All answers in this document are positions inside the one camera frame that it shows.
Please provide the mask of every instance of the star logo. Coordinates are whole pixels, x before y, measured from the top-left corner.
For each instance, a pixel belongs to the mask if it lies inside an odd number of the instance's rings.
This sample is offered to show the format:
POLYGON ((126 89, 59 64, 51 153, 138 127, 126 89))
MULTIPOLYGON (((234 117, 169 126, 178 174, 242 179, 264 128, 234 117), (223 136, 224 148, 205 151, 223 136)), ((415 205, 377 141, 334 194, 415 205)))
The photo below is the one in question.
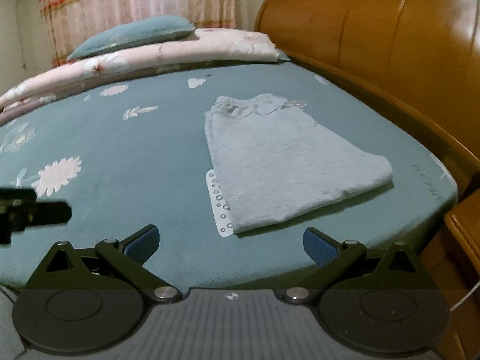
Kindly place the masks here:
POLYGON ((231 293, 225 295, 225 298, 227 298, 228 300, 234 301, 234 300, 237 300, 238 298, 240 298, 240 295, 235 293, 235 292, 231 292, 231 293))

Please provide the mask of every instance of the triangular cutout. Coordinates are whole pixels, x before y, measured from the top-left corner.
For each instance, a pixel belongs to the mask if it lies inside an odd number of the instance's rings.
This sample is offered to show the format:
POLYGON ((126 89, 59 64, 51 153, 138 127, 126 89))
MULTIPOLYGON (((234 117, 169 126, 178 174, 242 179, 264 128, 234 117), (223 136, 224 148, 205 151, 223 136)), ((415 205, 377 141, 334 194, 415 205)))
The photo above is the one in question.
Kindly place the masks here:
POLYGON ((63 250, 60 250, 52 259, 46 271, 47 272, 64 271, 66 269, 71 269, 73 267, 74 266, 71 263, 70 259, 68 258, 67 253, 63 250))
POLYGON ((410 262, 409 257, 404 251, 398 251, 395 253, 395 256, 390 263, 390 269, 395 269, 396 271, 404 271, 404 272, 416 272, 415 268, 413 267, 412 263, 410 262))

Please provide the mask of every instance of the ribbed gray panel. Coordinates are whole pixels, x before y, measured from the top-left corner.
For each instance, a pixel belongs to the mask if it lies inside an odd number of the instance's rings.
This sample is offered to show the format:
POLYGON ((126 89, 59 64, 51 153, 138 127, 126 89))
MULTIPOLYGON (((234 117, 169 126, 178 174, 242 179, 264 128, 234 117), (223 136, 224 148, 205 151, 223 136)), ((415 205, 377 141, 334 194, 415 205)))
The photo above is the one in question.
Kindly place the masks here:
MULTIPOLYGON (((154 307, 124 342, 77 360, 370 360, 329 337, 310 309, 280 302, 270 290, 194 289, 154 307)), ((28 351, 22 360, 72 359, 28 351)), ((439 360, 433 352, 410 360, 439 360)))

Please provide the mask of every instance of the wooden furniture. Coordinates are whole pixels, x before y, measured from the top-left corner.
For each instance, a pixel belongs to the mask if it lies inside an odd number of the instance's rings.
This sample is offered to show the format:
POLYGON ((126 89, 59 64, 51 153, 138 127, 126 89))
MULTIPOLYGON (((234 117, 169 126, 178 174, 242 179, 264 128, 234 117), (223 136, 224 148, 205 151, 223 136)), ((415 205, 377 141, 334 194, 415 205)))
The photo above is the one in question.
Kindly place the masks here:
MULTIPOLYGON (((479 0, 264 0, 256 30, 397 124, 458 184, 421 258, 453 305, 480 276, 479 0)), ((480 352, 480 302, 452 313, 447 359, 480 352)))

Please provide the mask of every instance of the mattress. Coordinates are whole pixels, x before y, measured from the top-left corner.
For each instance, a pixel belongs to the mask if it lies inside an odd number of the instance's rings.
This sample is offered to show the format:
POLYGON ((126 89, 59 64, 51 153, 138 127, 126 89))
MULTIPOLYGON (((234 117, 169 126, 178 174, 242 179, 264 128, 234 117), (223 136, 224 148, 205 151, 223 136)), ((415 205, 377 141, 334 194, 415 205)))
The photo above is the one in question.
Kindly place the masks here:
POLYGON ((28 229, 0 250, 0 282, 12 287, 26 283, 58 240, 88 248, 148 224, 158 226, 160 246, 145 268, 181 291, 289 286, 315 269, 302 246, 306 227, 373 248, 404 240, 419 251, 457 199, 455 182, 425 147, 291 62, 178 71, 95 88, 0 127, 0 145, 0 185, 33 185, 41 199, 66 199, 73 208, 68 225, 28 229), (219 96, 261 93, 304 105, 359 149, 385 156, 393 181, 280 225, 224 236, 206 183, 212 163, 204 113, 219 96))

